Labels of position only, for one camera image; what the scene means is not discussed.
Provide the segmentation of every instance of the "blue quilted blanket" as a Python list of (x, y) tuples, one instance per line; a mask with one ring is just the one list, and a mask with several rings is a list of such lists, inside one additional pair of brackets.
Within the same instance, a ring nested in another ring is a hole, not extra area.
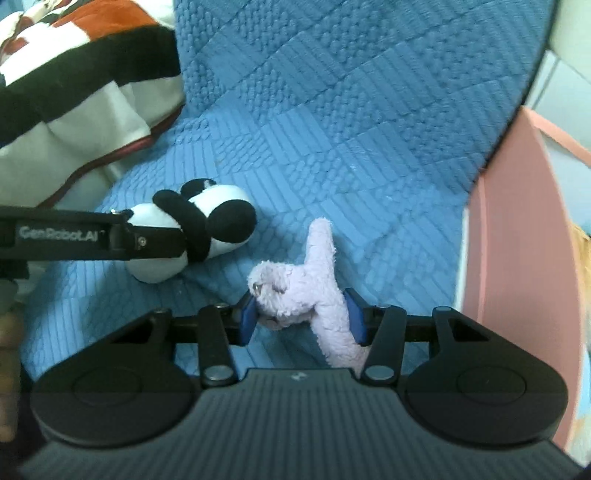
[[(195, 177), (252, 196), (259, 224), (236, 252), (156, 286), (116, 262), (51, 266), (26, 312), (22, 359), (47, 368), (157, 306), (236, 301), (261, 260), (301, 262), (329, 218), (340, 285), (413, 314), (451, 304), (462, 210), (519, 105), (553, 0), (178, 0), (187, 105), (100, 210)], [(259, 327), (248, 367), (323, 364), (305, 326)], [(194, 346), (177, 352), (189, 372)], [(407, 368), (424, 358), (411, 351)]]

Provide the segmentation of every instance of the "panda ear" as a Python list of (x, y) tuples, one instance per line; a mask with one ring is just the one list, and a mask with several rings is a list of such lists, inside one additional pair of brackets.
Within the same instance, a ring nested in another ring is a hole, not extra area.
[(181, 197), (191, 199), (199, 195), (203, 190), (213, 187), (216, 183), (212, 179), (194, 179), (189, 180), (181, 187)]
[(209, 255), (212, 239), (207, 232), (207, 217), (203, 212), (172, 190), (156, 192), (152, 201), (180, 225), (187, 238), (189, 263), (205, 260)]
[(227, 244), (246, 242), (255, 231), (256, 211), (245, 200), (228, 200), (214, 208), (207, 217), (212, 238)]
[(126, 208), (125, 210), (121, 210), (119, 215), (123, 215), (126, 222), (129, 222), (134, 215), (134, 211), (131, 208)]

